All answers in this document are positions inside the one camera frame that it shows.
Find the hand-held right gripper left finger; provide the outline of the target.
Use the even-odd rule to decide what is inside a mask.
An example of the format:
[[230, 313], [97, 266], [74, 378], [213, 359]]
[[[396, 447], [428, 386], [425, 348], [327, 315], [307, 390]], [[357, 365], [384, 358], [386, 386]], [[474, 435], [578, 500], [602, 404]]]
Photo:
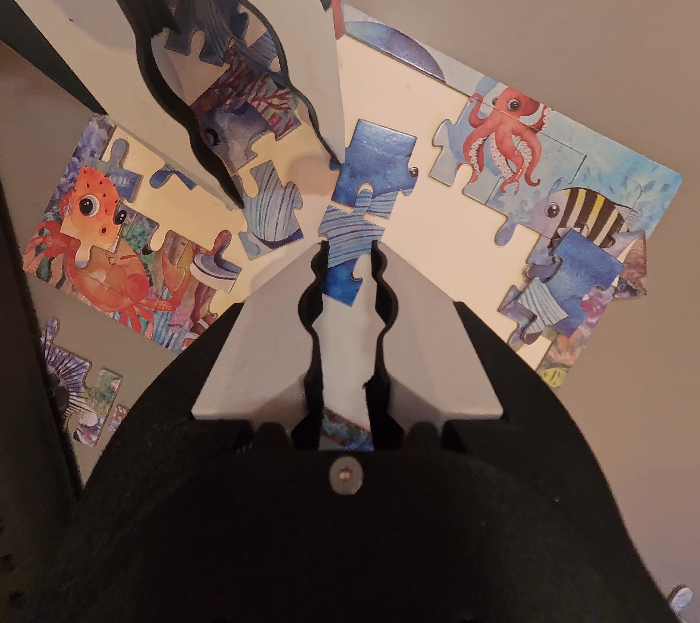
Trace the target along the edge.
[[328, 272], [322, 241], [283, 268], [243, 304], [192, 415], [281, 424], [292, 437], [319, 437], [323, 413], [320, 343]]

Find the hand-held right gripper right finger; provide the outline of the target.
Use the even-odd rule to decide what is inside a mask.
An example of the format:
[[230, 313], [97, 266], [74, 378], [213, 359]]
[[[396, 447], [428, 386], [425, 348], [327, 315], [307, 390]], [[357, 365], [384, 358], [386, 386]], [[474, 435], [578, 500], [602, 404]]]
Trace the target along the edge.
[[384, 322], [365, 384], [373, 437], [403, 437], [418, 423], [503, 416], [454, 301], [388, 246], [372, 242], [374, 310]]

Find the coral and purple puzzle piece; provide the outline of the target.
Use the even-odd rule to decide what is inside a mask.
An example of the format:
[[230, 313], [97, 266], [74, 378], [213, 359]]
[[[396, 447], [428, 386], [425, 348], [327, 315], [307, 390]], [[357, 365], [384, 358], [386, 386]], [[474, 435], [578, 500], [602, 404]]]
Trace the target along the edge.
[[281, 88], [270, 74], [245, 56], [233, 52], [225, 58], [229, 67], [190, 105], [199, 117], [221, 106], [232, 105], [233, 109], [238, 109], [251, 99], [258, 100], [268, 89], [274, 91]]

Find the sea print puzzle tray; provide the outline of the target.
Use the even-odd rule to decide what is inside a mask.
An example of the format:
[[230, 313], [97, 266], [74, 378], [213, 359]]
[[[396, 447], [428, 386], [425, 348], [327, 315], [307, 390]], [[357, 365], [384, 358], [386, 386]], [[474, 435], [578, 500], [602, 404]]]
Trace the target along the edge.
[[[348, 30], [350, 37], [342, 39], [339, 46], [341, 81], [349, 90], [346, 96], [351, 99], [351, 116], [346, 123], [351, 136], [347, 146], [358, 120], [416, 137], [409, 158], [409, 167], [418, 169], [412, 192], [398, 193], [388, 219], [368, 212], [365, 219], [384, 228], [379, 241], [392, 245], [453, 298], [474, 304], [477, 312], [497, 332], [517, 329], [515, 321], [498, 311], [511, 286], [522, 290], [534, 277], [547, 282], [562, 260], [555, 257], [555, 250], [545, 247], [539, 233], [522, 225], [514, 228], [508, 243], [497, 244], [496, 234], [506, 223], [506, 215], [463, 194], [464, 187], [477, 181], [484, 171], [483, 145], [489, 136], [494, 136], [497, 150], [504, 153], [500, 158], [494, 156], [498, 168], [508, 173], [502, 191], [518, 182], [524, 172], [529, 185], [539, 184], [530, 179], [529, 164], [531, 159], [538, 163], [540, 146], [531, 146], [536, 155], [528, 155], [524, 160], [517, 155], [512, 142], [513, 137], [526, 141], [526, 130], [530, 129], [584, 155], [575, 177], [564, 183], [564, 187], [589, 188], [635, 209], [639, 214], [638, 227], [645, 233], [646, 241], [680, 188], [679, 173], [473, 69], [460, 66], [456, 82], [459, 89], [455, 91], [454, 83], [445, 81], [449, 77], [445, 62], [435, 61], [436, 54], [390, 27], [365, 21], [349, 23]], [[272, 53], [268, 33], [251, 46], [232, 39], [224, 54], [223, 71], [217, 79], [229, 67], [225, 56], [233, 52], [245, 56], [272, 77], [272, 72], [267, 70], [268, 56]], [[477, 156], [484, 158], [484, 168], [475, 177], [473, 166], [461, 166], [454, 184], [447, 187], [429, 175], [440, 153], [440, 148], [433, 146], [433, 136], [442, 120], [455, 122], [459, 118], [469, 97], [475, 93], [482, 93], [484, 107], [491, 108], [482, 127], [484, 139], [479, 139], [477, 149]], [[248, 229], [242, 209], [229, 209], [203, 187], [189, 191], [177, 178], [153, 190], [148, 184], [151, 175], [164, 164], [171, 165], [136, 139], [127, 137], [125, 130], [117, 127], [113, 120], [95, 116], [87, 123], [29, 242], [42, 223], [53, 221], [62, 225], [63, 198], [75, 185], [85, 160], [95, 157], [107, 161], [112, 142], [117, 138], [125, 139], [129, 149], [121, 166], [138, 173], [141, 181], [133, 202], [121, 203], [127, 217], [121, 226], [118, 244], [126, 241], [140, 257], [152, 286], [154, 254], [161, 248], [168, 231], [207, 250], [213, 248], [221, 231], [229, 231], [231, 243], [223, 258], [241, 271], [231, 292], [218, 291], [213, 297], [211, 312], [222, 313], [231, 304], [242, 302], [307, 245], [317, 240], [328, 241], [325, 234], [319, 234], [328, 206], [347, 213], [354, 209], [332, 201], [339, 172], [330, 168], [328, 156], [312, 136], [311, 127], [300, 119], [300, 111], [298, 100], [295, 113], [300, 126], [280, 140], [275, 139], [272, 131], [259, 137], [252, 144], [256, 158], [233, 173], [240, 191], [245, 190], [250, 197], [258, 193], [250, 170], [267, 161], [274, 163], [283, 185], [295, 183], [303, 201], [303, 206], [294, 211], [303, 233], [300, 240], [256, 259], [248, 259], [239, 237]], [[560, 333], [555, 326], [547, 327], [533, 343], [534, 351], [526, 352], [527, 358], [538, 361], [538, 369], [544, 371], [550, 385], [560, 385], [573, 365], [583, 335], [597, 323], [593, 317], [593, 299], [604, 293], [614, 294], [616, 279], [607, 290], [594, 287], [583, 298], [580, 306], [587, 317], [571, 337]]]

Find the red coral puzzle piece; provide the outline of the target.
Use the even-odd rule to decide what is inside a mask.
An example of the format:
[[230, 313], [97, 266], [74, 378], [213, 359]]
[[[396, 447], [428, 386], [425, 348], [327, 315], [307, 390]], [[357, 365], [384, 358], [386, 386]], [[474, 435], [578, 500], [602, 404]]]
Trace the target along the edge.
[[261, 88], [256, 94], [255, 107], [272, 129], [276, 140], [300, 126], [295, 109], [297, 96], [288, 88], [274, 82]]

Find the striped dark blue puzzle piece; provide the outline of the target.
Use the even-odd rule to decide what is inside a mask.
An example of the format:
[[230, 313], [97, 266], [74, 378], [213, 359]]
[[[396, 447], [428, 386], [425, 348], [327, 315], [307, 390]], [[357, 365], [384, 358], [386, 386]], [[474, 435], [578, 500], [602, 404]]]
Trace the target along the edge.
[[361, 278], [353, 276], [359, 257], [370, 253], [373, 241], [379, 241], [384, 228], [365, 219], [372, 201], [370, 190], [361, 190], [355, 207], [347, 213], [328, 206], [319, 227], [329, 243], [328, 272], [322, 292], [328, 297], [352, 306], [362, 285]]

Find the dark blue puzzle piece with eye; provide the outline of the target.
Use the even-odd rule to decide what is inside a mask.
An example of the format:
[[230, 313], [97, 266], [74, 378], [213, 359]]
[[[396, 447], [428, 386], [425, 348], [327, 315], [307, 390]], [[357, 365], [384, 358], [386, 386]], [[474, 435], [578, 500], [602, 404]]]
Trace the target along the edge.
[[416, 137], [366, 120], [358, 120], [345, 162], [332, 164], [338, 171], [332, 201], [353, 208], [364, 184], [372, 187], [367, 213], [388, 219], [399, 192], [408, 195], [415, 187], [418, 169], [409, 167]]

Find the wide blue striped puzzle piece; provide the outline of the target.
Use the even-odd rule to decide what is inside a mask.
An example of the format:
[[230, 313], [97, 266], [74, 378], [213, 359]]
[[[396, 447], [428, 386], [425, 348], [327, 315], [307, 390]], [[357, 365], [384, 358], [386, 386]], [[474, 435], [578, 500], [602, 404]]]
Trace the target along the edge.
[[165, 43], [168, 50], [190, 55], [194, 35], [203, 32], [205, 39], [199, 59], [213, 66], [223, 66], [233, 32], [216, 7], [181, 5], [176, 8], [174, 18], [179, 30], [170, 31]]

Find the striped purple puzzle piece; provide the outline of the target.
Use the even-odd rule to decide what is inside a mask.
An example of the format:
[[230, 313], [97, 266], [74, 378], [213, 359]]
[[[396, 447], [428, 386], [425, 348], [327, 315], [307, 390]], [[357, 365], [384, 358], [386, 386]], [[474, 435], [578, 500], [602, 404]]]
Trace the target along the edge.
[[517, 323], [508, 339], [514, 350], [533, 344], [547, 327], [568, 317], [540, 277], [532, 278], [522, 290], [511, 286], [498, 311]]

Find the pale striped puzzle piece with fin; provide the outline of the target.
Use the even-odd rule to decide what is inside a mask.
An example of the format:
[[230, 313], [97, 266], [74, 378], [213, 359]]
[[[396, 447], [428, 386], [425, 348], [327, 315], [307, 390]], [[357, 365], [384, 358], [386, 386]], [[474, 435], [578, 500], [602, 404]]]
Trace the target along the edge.
[[255, 166], [250, 173], [258, 193], [250, 197], [241, 190], [248, 229], [239, 237], [248, 259], [253, 260], [303, 238], [294, 212], [303, 206], [303, 201], [295, 183], [281, 183], [272, 161]]

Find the orange crab puzzle piece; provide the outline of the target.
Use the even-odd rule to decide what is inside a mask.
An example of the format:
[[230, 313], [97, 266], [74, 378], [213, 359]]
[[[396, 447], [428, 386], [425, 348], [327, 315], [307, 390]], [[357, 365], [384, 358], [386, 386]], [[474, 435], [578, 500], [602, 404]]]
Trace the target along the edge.
[[152, 336], [143, 324], [154, 322], [150, 279], [140, 257], [126, 241], [117, 251], [93, 248], [87, 264], [78, 266], [80, 241], [60, 232], [58, 222], [44, 222], [22, 255], [23, 269], [94, 308], [118, 314], [120, 323]]

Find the striped puzzle piece with tail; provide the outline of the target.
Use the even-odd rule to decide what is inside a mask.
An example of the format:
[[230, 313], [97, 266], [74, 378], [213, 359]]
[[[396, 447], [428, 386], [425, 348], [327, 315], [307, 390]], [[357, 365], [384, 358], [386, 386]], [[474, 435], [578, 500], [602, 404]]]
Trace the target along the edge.
[[158, 190], [164, 187], [172, 178], [177, 178], [189, 191], [192, 191], [197, 187], [197, 183], [195, 181], [191, 180], [185, 174], [167, 164], [164, 164], [158, 170], [154, 171], [148, 180], [148, 185], [153, 190]]

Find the octopus arms puzzle piece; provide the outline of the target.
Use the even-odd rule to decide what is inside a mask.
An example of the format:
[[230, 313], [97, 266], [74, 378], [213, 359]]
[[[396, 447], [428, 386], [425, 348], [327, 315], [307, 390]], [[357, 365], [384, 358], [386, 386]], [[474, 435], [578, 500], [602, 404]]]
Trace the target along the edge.
[[429, 173], [433, 180], [450, 187], [463, 165], [473, 166], [478, 177], [484, 168], [484, 158], [477, 156], [477, 149], [479, 139], [484, 139], [482, 127], [490, 112], [490, 107], [484, 107], [484, 95], [475, 93], [455, 122], [442, 120], [433, 136], [433, 146], [440, 148]]

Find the striped fish puzzle piece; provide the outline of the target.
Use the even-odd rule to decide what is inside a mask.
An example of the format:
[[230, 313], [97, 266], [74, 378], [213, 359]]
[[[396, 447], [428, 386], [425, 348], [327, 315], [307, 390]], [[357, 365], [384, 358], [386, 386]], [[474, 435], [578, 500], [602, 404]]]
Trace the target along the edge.
[[605, 195], [585, 187], [564, 187], [558, 181], [546, 196], [533, 203], [525, 200], [502, 208], [506, 223], [495, 241], [510, 241], [517, 225], [539, 233], [544, 245], [553, 251], [569, 232], [577, 232], [600, 248], [609, 248], [623, 233], [640, 232], [639, 213]]

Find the grey brown triangle puzzle piece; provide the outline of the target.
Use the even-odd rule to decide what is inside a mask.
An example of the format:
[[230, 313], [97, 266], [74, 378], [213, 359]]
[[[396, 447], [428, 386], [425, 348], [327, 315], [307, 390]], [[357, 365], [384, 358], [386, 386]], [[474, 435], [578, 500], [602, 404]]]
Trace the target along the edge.
[[613, 244], [606, 251], [624, 265], [613, 284], [614, 297], [621, 299], [646, 296], [648, 292], [645, 288], [647, 276], [645, 233], [643, 231], [617, 233]]

